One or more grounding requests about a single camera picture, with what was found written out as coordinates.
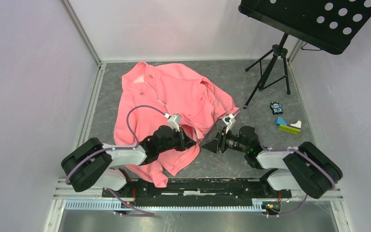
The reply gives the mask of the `pink zip-up jacket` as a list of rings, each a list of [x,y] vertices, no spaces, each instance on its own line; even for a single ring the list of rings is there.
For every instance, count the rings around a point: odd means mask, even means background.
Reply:
[[[181,115],[181,127],[199,144],[217,120],[237,110],[228,93],[180,63],[140,62],[122,76],[122,90],[116,145],[133,145],[152,135],[167,124],[165,113]]]

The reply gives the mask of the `white object behind arm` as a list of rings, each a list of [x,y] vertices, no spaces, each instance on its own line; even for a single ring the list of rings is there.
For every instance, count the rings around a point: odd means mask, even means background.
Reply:
[[[299,128],[301,129],[301,126],[302,126],[302,122],[300,120],[298,120],[296,123],[292,123],[290,124],[291,127],[294,127],[294,128]]]

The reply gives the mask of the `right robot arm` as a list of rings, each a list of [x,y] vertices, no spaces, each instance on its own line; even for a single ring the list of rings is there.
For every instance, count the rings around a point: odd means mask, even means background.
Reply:
[[[242,152],[249,166],[267,170],[259,181],[260,192],[265,197],[282,190],[302,190],[319,199],[343,177],[339,166],[313,143],[284,149],[264,147],[251,126],[241,127],[237,135],[219,131],[202,147],[213,153],[224,153],[228,149]]]

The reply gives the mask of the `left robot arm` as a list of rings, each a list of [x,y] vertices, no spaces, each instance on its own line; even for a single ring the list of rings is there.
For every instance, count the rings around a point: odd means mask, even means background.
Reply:
[[[66,174],[65,183],[71,185],[75,192],[100,187],[127,197],[132,192],[132,183],[117,166],[146,165],[157,160],[163,152],[185,151],[196,144],[182,128],[176,130],[169,126],[160,126],[138,146],[108,145],[94,137],[64,158],[61,167]]]

